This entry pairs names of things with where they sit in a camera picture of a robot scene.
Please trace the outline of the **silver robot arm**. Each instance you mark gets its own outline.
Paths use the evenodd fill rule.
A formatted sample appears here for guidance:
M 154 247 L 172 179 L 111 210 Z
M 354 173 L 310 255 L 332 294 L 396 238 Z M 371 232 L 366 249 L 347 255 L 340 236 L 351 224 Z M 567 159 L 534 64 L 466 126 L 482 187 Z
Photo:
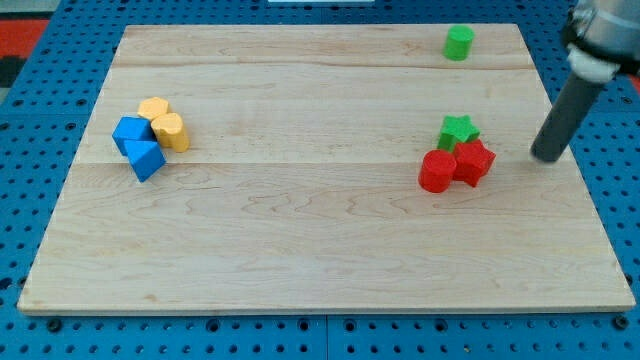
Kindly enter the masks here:
M 571 70 L 606 84 L 618 73 L 639 75 L 639 0 L 579 0 L 562 33 Z

